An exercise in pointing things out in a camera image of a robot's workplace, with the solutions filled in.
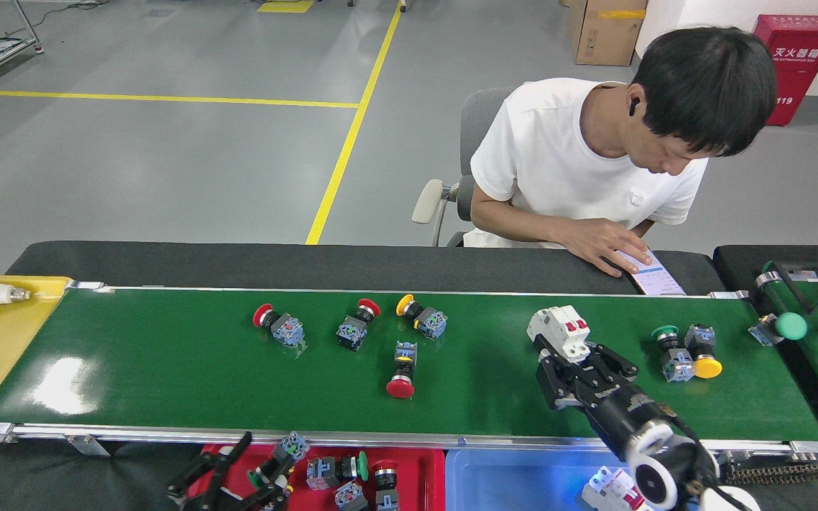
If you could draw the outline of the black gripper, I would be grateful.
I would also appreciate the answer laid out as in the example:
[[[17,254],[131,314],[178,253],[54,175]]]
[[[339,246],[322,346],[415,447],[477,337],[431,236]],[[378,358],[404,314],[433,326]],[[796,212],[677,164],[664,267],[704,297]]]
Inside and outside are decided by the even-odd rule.
[[[630,440],[649,422],[662,432],[652,446],[660,447],[671,439],[671,421],[656,401],[637,385],[620,384],[623,379],[632,382],[639,375],[638,366],[605,345],[587,346],[590,355],[584,362],[570,362],[544,336],[535,337],[539,351],[535,377],[548,407],[581,407],[594,432],[614,455],[624,455]],[[577,381],[584,375],[588,385],[580,384],[578,394]]]

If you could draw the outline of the person's right hand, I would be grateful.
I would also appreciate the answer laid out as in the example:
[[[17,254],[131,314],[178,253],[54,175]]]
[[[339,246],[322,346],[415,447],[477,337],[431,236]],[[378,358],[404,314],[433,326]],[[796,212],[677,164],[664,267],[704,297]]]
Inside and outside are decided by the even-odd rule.
[[[623,272],[636,273],[636,263],[652,262],[643,236],[653,224],[652,220],[645,220],[634,229],[626,229],[607,218],[561,218],[558,239],[572,255],[604,274],[619,278]]]

